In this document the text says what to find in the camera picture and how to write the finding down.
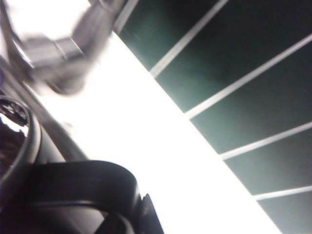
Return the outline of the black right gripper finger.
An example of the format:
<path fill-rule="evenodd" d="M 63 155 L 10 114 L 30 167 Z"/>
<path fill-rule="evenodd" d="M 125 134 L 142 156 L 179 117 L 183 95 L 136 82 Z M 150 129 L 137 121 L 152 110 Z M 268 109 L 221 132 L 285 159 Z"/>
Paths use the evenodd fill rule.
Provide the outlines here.
<path fill-rule="evenodd" d="M 164 234 L 149 194 L 139 202 L 136 219 L 137 234 Z"/>

